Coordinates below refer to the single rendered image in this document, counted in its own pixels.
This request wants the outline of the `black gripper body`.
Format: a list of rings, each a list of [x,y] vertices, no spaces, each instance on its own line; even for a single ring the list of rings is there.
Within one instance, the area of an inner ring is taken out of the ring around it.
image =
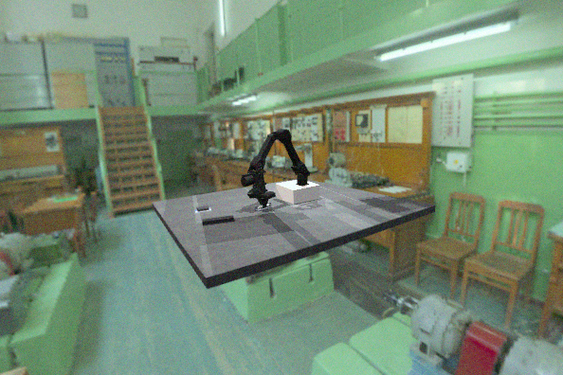
[[[276,193],[275,193],[275,192],[273,192],[273,191],[268,191],[268,192],[267,192],[267,189],[265,189],[265,185],[266,185],[265,182],[258,183],[258,184],[255,183],[255,185],[253,185],[254,187],[258,186],[258,187],[260,188],[261,192],[262,192],[261,194],[258,194],[256,197],[263,195],[262,197],[265,198],[265,199],[267,199],[267,200],[268,200],[268,199],[271,199],[271,198],[273,198],[273,197],[276,197]]]

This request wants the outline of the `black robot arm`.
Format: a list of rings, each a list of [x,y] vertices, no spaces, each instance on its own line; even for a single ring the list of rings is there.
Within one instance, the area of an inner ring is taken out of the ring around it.
[[[297,152],[291,142],[291,134],[287,129],[278,129],[276,132],[268,134],[266,140],[264,141],[259,153],[250,162],[247,174],[242,174],[241,183],[243,187],[253,185],[254,183],[264,182],[263,174],[266,172],[263,170],[265,165],[265,158],[267,157],[273,143],[275,140],[279,139],[280,142],[286,148],[293,165],[291,166],[293,172],[298,176],[296,185],[306,186],[308,184],[308,176],[310,171],[306,168],[304,163],[302,163],[297,155]],[[255,171],[254,171],[255,170]],[[261,190],[258,186],[251,189],[247,195],[249,198],[254,199],[258,194],[261,194]]]

